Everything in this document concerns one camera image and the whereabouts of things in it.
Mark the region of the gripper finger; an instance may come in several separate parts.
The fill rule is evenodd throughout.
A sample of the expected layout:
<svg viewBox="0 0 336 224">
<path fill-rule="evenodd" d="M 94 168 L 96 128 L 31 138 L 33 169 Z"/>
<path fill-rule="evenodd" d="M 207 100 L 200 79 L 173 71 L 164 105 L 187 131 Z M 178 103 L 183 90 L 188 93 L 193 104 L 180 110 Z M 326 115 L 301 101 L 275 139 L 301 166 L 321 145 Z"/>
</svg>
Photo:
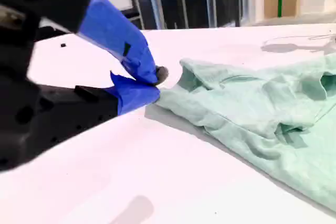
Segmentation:
<svg viewBox="0 0 336 224">
<path fill-rule="evenodd" d="M 109 0 L 1 0 L 1 64 L 24 76 L 41 19 L 104 49 L 135 79 L 154 86 L 168 76 L 148 42 Z"/>
<path fill-rule="evenodd" d="M 157 87 L 111 74 L 113 86 L 61 88 L 41 86 L 37 115 L 25 147 L 32 160 L 55 145 L 112 118 L 155 102 Z"/>
</svg>

